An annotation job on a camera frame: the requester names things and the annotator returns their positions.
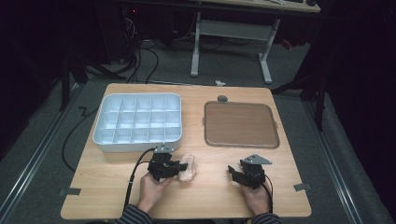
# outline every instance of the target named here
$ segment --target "gray carpet floor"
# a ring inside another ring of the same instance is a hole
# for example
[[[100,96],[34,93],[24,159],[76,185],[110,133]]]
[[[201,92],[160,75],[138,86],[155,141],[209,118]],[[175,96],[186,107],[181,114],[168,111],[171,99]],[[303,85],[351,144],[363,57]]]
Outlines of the gray carpet floor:
[[[176,82],[214,86],[215,81],[220,80],[225,82],[226,86],[274,89],[292,81],[309,50],[309,45],[293,49],[284,49],[282,46],[274,45],[268,57],[273,84],[266,85],[263,82],[257,58],[263,46],[262,42],[248,43],[243,46],[227,43],[222,44],[216,50],[208,49],[216,48],[217,43],[203,44],[205,49],[201,51],[198,77],[190,77],[192,46],[180,45],[168,47],[161,43],[144,44],[145,47],[155,46],[152,50],[159,57],[158,67],[150,77],[150,81],[159,85],[164,82]],[[156,64],[154,54],[144,49],[141,53],[141,66],[137,73],[139,83],[144,82]],[[123,66],[114,63],[107,67],[117,70]],[[104,76],[90,76],[89,82],[83,86],[81,93],[70,105],[59,130],[53,135],[48,153],[7,223],[86,223],[84,220],[64,220],[60,216],[64,197],[60,196],[59,192],[61,189],[67,189],[73,178],[73,173],[62,161],[62,148],[70,132],[84,119],[81,107],[86,107],[87,113],[93,111],[99,106],[106,86],[112,82],[121,81]],[[287,91],[274,97],[302,180],[312,187],[307,192],[312,215],[302,218],[282,217],[283,223],[350,223],[326,164],[318,132],[312,124],[312,117],[307,113],[306,106],[314,105],[315,102],[301,102],[298,93],[298,91]],[[46,102],[30,118],[30,124],[18,142],[1,161],[0,202],[7,199],[46,130],[58,115],[60,100],[61,87],[57,85]],[[332,150],[334,159],[349,187],[350,195],[359,209],[362,223],[393,223],[356,158],[352,146],[347,141],[329,97],[325,105],[324,132],[321,134],[325,136]],[[78,165],[93,119],[94,116],[85,119],[67,140],[64,148],[65,157],[72,167]]]

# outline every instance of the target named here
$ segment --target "wooden table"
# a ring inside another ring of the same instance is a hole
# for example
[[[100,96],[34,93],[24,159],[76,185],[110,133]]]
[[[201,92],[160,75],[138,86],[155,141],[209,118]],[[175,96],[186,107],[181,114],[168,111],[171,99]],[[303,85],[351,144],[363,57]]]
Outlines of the wooden table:
[[[182,103],[182,139],[172,160],[191,152],[198,163],[196,177],[187,183],[175,180],[166,189],[150,215],[156,218],[233,218],[252,217],[237,183],[231,180],[227,165],[240,171],[239,160],[255,153],[273,162],[264,165],[274,185],[274,212],[281,217],[307,217],[311,207],[290,151],[282,122],[271,92],[264,88],[170,86],[144,84],[110,84],[110,93],[174,92]],[[226,95],[229,102],[269,105],[277,124],[280,146],[275,149],[211,147],[204,139],[204,104]],[[67,195],[61,212],[66,219],[118,218],[123,209],[128,180],[141,152],[104,153],[93,141],[91,133],[81,155],[70,188],[81,189],[79,195]],[[149,161],[152,154],[145,156]],[[130,203],[139,198],[140,176],[147,172],[143,163],[136,172]]]

